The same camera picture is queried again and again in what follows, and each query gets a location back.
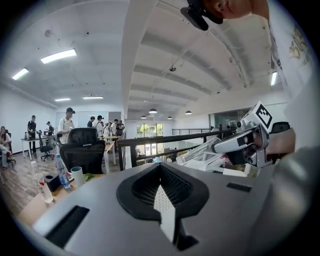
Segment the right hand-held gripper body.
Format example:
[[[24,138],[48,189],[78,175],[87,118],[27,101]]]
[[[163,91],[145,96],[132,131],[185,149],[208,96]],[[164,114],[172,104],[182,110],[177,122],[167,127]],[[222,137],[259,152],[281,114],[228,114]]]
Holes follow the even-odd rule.
[[[272,164],[267,156],[272,116],[262,102],[254,105],[237,123],[234,134],[237,148],[227,153],[233,165],[251,164],[264,168]]]

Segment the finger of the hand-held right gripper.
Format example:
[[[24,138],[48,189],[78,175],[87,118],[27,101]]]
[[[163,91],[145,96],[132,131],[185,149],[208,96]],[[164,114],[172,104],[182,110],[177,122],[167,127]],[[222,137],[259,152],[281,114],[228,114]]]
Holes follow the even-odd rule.
[[[236,133],[231,135],[223,140],[214,143],[211,146],[211,150],[214,153],[222,154],[222,153],[229,153],[235,152],[239,150],[243,150],[248,146],[254,143],[254,136],[252,131],[244,131],[241,133]]]

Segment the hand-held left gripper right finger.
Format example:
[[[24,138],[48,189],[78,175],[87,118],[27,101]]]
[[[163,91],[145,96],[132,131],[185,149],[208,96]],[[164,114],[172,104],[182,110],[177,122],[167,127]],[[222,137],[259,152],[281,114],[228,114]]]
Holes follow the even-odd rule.
[[[273,171],[269,166],[249,178],[161,163],[169,208],[161,214],[159,255],[246,255]]]

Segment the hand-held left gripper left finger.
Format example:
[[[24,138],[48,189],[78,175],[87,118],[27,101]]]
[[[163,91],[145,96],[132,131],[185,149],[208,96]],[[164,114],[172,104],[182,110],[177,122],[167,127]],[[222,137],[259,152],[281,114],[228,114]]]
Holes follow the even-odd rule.
[[[79,256],[175,256],[157,221],[133,218],[119,204],[117,187],[143,167],[119,171],[83,184],[47,210],[33,225],[46,237],[73,207],[89,210],[64,249]]]

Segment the person's right forearm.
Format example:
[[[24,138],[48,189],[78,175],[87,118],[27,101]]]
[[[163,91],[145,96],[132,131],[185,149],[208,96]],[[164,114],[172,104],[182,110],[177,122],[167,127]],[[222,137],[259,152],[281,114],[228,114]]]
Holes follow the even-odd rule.
[[[265,149],[267,159],[272,155],[291,154],[295,151],[296,133],[293,128],[288,130],[272,133],[269,136],[269,144]]]

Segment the black square box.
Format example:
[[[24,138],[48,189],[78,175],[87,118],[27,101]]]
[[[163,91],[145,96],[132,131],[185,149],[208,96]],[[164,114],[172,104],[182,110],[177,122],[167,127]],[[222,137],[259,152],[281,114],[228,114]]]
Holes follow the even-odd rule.
[[[61,186],[61,181],[57,174],[46,175],[45,182],[51,192],[55,192]]]

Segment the white mug dark rim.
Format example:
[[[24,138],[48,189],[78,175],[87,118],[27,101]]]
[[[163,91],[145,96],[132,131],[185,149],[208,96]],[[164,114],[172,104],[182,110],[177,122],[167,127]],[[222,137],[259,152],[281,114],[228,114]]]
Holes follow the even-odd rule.
[[[76,186],[81,187],[85,182],[82,167],[75,166],[75,167],[72,167],[70,171],[71,171],[71,175],[74,178]]]

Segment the clear bottle blue label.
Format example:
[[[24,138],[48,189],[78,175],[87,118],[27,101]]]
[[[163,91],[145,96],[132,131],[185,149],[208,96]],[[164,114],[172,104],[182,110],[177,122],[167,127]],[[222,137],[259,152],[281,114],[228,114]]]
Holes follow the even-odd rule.
[[[65,166],[63,164],[61,155],[60,154],[56,154],[55,155],[55,159],[56,159],[55,166],[56,166],[57,173],[58,173],[58,176],[59,176],[59,179],[60,179],[60,183],[61,183],[61,185],[62,185],[62,187],[64,189],[70,189],[71,188],[71,184],[70,184],[70,181],[69,181]]]

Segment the black mesh office chair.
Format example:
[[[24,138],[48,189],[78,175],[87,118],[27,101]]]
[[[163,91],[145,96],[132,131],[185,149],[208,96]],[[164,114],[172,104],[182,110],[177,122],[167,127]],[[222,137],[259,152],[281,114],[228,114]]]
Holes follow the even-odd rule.
[[[94,128],[74,128],[59,153],[68,172],[81,167],[84,174],[102,175],[105,148],[106,143],[98,139]]]

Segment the person's white printed t-shirt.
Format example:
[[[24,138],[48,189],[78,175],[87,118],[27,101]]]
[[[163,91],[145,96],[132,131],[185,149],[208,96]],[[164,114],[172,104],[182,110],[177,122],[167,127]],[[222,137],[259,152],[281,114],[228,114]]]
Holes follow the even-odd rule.
[[[320,62],[305,32],[278,0],[267,0],[278,73],[287,98],[284,110],[295,132],[295,149],[320,157]]]

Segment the clear bottle red label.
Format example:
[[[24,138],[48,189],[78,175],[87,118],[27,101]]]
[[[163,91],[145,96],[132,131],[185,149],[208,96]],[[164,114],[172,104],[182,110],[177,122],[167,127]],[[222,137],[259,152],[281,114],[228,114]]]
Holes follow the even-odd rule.
[[[50,204],[53,201],[52,193],[46,183],[44,174],[39,170],[38,164],[36,161],[31,162],[31,177],[35,187],[37,188],[42,199]]]

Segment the black metal railing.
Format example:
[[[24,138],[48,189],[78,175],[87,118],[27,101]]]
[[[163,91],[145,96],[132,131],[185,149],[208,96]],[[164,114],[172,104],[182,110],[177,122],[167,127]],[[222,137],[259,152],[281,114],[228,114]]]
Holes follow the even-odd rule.
[[[118,147],[118,157],[119,157],[119,166],[120,170],[124,171],[130,167],[126,167],[127,163],[130,163],[132,167],[137,166],[137,161],[146,159],[148,156],[137,156],[136,155],[136,146],[145,145],[145,144],[161,144],[161,143],[172,143],[179,141],[188,141],[193,139],[201,138],[202,142],[205,143],[208,140],[209,136],[220,135],[230,131],[235,133],[235,129],[226,129],[218,130],[213,132],[203,132],[194,134],[183,134],[183,135],[171,135],[171,136],[156,136],[156,137],[140,137],[140,138],[131,138],[127,139],[126,132],[124,131],[122,136],[117,139],[116,145]]]

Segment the white table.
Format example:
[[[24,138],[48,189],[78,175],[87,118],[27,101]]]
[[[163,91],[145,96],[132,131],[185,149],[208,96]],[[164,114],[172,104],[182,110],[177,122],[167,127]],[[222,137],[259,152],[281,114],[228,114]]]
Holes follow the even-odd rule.
[[[22,154],[23,157],[26,158],[27,154],[26,151],[28,152],[28,158],[30,161],[33,160],[33,153],[30,149],[29,144],[31,144],[31,146],[33,145],[33,142],[39,142],[40,139],[39,138],[33,138],[33,139],[26,139],[26,138],[21,138],[21,146],[22,146]]]

